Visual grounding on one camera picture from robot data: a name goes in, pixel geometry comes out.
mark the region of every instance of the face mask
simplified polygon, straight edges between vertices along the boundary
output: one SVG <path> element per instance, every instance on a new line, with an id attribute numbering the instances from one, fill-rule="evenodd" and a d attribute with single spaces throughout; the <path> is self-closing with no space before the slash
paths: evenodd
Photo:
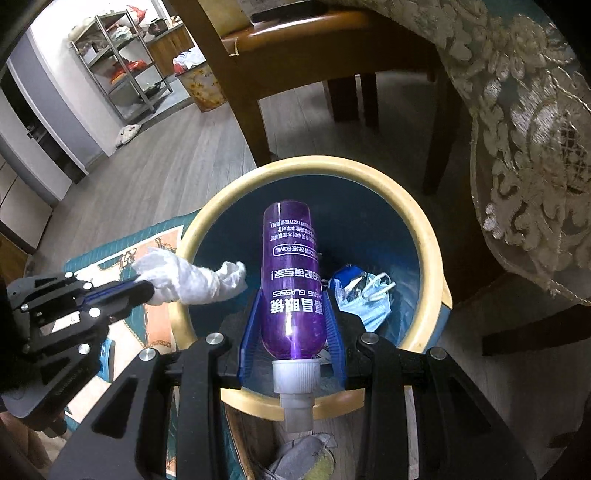
<path id="1" fill-rule="evenodd" d="M 361 318 L 367 332 L 375 332 L 390 314 L 390 295 L 388 291 L 396 284 L 386 273 L 380 275 L 367 274 L 367 283 L 363 290 L 352 300 L 348 301 L 342 292 L 338 280 L 335 280 L 335 297 L 341 312 L 348 312 Z"/>

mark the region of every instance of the wooden floor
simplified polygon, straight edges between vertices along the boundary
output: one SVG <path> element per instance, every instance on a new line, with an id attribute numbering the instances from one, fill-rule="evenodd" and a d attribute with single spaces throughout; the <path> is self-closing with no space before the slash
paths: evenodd
<path id="1" fill-rule="evenodd" d="M 470 119 L 463 113 L 450 165 L 438 193 L 420 193 L 434 116 L 434 87 L 420 75 L 378 75 L 380 132 L 359 122 L 335 124 L 320 84 L 261 101 L 269 145 L 279 158 L 307 154 L 358 160 L 408 190 L 437 234 L 452 295 L 466 299 L 500 272 L 484 244 L 469 182 Z M 72 185 L 35 255 L 35 271 L 156 222 L 201 208 L 222 187 L 254 168 L 228 105 L 174 113 Z M 379 235 L 379 232 L 368 232 Z M 538 353 L 482 358 L 484 333 L 531 321 L 552 303 L 538 287 L 506 275 L 474 300 L 456 306 L 440 344 L 474 379 L 527 448 L 539 472 L 560 453 L 550 436 L 573 430 L 589 393 L 591 340 Z M 335 480 L 352 479 L 361 413 L 317 425 L 338 433 Z"/>

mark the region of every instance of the white bottle cap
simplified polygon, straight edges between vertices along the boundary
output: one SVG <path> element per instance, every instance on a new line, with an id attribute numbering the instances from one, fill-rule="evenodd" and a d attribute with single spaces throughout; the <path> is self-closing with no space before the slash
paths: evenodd
<path id="1" fill-rule="evenodd" d="M 320 360 L 275 360 L 273 390 L 279 393 L 287 433 L 313 428 L 314 391 L 320 384 Z"/>

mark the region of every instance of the white tissue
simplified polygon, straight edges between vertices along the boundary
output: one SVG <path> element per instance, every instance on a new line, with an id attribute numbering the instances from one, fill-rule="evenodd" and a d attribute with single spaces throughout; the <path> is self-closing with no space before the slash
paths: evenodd
<path id="1" fill-rule="evenodd" d="M 154 286 L 149 305 L 180 301 L 198 305 L 231 299 L 246 290 L 246 267 L 242 262 L 224 262 L 217 272 L 191 265 L 169 250 L 150 248 L 132 265 L 140 280 Z"/>

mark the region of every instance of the spray bottle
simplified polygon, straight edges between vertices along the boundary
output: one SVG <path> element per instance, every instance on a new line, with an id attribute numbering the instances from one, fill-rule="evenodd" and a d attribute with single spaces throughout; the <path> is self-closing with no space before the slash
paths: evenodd
<path id="1" fill-rule="evenodd" d="M 316 355 L 326 342 L 316 238 L 305 203 L 287 200 L 264 213 L 261 289 L 267 310 L 261 336 L 288 432 L 312 429 Z"/>

